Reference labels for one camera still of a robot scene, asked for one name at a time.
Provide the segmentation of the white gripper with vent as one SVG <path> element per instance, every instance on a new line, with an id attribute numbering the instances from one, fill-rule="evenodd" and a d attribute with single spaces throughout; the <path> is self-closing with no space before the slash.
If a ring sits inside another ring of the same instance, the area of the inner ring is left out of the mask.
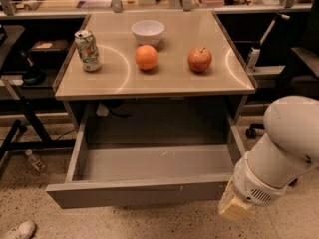
<path id="1" fill-rule="evenodd" d="M 238 221 L 254 214 L 253 205 L 268 206 L 286 193 L 287 187 L 267 185 L 248 164 L 247 152 L 235 165 L 232 179 L 218 203 L 218 214 L 230 221 Z"/>

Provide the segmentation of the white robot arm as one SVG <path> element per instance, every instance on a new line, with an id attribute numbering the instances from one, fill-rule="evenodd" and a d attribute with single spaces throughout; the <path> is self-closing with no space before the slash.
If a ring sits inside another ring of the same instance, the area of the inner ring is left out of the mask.
<path id="1" fill-rule="evenodd" d="M 235 221 L 283 196 L 288 185 L 319 165 L 319 101 L 286 96 L 263 117 L 265 134 L 234 166 L 218 214 Z"/>

